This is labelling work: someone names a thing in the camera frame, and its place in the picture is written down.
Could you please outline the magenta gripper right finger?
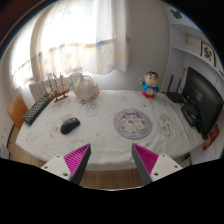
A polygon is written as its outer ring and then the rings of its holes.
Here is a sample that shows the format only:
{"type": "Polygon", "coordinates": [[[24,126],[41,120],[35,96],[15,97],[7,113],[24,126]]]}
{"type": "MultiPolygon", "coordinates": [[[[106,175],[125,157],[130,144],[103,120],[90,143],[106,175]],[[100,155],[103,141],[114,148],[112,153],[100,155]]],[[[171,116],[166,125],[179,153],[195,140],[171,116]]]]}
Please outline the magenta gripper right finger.
{"type": "Polygon", "coordinates": [[[150,184],[182,169],[182,167],[168,155],[157,155],[137,144],[132,144],[132,156],[143,185],[150,184]]]}

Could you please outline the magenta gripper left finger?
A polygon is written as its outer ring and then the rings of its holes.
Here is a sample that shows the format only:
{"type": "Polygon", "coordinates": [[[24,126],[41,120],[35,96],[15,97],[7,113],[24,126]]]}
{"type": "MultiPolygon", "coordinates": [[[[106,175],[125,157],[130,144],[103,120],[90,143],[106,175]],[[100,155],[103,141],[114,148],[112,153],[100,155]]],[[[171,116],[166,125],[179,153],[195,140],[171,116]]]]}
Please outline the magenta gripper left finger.
{"type": "Polygon", "coordinates": [[[65,156],[56,155],[42,169],[79,185],[91,155],[91,145],[86,144],[65,156]]]}

